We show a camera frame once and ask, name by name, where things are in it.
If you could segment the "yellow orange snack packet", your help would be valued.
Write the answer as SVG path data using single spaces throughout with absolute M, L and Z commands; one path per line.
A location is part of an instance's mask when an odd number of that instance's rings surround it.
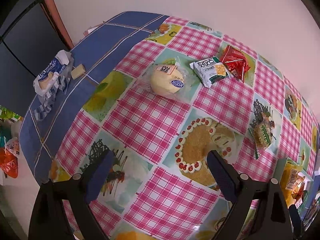
M 302 169 L 302 165 L 292 163 L 286 163 L 284 167 L 280 180 L 280 188 L 287 207 L 296 204 L 302 198 L 305 180 L 304 175 L 299 175 Z

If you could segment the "green white cracker packet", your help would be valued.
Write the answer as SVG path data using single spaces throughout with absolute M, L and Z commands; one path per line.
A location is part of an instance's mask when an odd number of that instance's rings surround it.
M 206 88 L 210 88 L 212 84 L 225 78 L 231 79 L 234 77 L 217 57 L 191 62 L 189 66 Z

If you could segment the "white tray with green rim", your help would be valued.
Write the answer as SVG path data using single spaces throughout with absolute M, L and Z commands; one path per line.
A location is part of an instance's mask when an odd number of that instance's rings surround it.
M 304 170 L 303 165 L 289 157 L 277 161 L 273 176 L 279 182 L 287 207 L 295 205 L 300 218 L 304 219 L 316 202 L 316 195 L 312 193 L 316 185 L 314 179 Z

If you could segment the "colourful clutter on floor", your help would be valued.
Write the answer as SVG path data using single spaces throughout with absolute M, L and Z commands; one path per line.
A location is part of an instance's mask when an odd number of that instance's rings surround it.
M 23 118 L 15 112 L 1 106 L 1 170 L 5 177 L 18 177 L 18 158 L 20 143 L 17 132 L 12 127 Z

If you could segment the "torn blue white wrapper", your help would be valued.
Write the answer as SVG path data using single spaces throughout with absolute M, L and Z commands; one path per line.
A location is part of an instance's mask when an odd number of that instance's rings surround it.
M 39 107 L 34 110 L 37 121 L 43 120 L 51 112 L 58 91 L 66 93 L 71 80 L 73 63 L 72 54 L 60 50 L 33 81 L 35 93 L 40 101 Z

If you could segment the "pink checkered fruit tablecloth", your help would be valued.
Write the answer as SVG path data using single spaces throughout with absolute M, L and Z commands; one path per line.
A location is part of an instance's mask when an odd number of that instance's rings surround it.
M 242 51 L 244 82 L 204 87 L 189 63 Z M 135 86 L 154 63 L 179 57 L 196 83 L 182 103 Z M 313 177 L 318 124 L 302 94 L 267 59 L 196 22 L 167 18 L 104 77 L 53 160 L 54 182 L 82 174 L 104 149 L 113 164 L 90 207 L 112 239 L 209 239 L 231 208 L 207 166 L 213 146 L 228 164 L 267 181 L 289 157 Z

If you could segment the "small beige cake piece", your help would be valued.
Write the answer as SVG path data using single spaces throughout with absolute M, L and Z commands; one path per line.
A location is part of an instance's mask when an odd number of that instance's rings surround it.
M 83 64 L 79 64 L 71 71 L 71 77 L 73 80 L 79 78 L 81 75 L 85 74 L 86 70 Z

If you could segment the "red crinkled candy packet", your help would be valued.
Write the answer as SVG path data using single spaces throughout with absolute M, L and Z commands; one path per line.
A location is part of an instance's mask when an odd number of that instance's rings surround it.
M 242 51 L 228 45 L 219 59 L 234 77 L 244 82 L 245 74 L 249 71 L 250 66 Z

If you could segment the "round bun in clear wrap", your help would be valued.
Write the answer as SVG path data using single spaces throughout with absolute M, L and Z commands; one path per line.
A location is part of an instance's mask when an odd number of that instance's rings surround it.
M 152 64 L 137 79 L 135 86 L 170 100 L 190 103 L 195 83 L 193 71 L 185 68 L 179 57 L 173 57 Z

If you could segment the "blue plaid tablecloth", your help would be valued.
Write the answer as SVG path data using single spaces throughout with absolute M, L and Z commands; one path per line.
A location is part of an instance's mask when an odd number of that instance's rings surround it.
M 121 12 L 97 27 L 71 50 L 74 66 L 82 64 L 85 74 L 71 79 L 65 92 L 58 91 L 52 110 L 41 121 L 34 116 L 40 105 L 35 97 L 20 130 L 21 150 L 38 184 L 48 181 L 51 163 L 63 138 L 100 81 L 135 44 L 148 37 L 166 19 L 167 15 L 150 12 Z

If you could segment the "dark cabinet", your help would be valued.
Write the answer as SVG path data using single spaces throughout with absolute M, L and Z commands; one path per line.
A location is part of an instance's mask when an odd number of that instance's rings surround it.
M 61 49 L 70 46 L 45 0 L 1 0 L 1 106 L 25 116 L 35 77 Z

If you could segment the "pink board by wall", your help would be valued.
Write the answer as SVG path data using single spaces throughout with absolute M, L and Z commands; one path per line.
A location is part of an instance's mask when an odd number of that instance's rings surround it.
M 54 0 L 44 0 L 44 8 L 62 42 L 65 44 L 68 50 L 73 49 L 74 44 L 69 36 L 67 29 L 65 28 L 65 25 L 61 19 Z

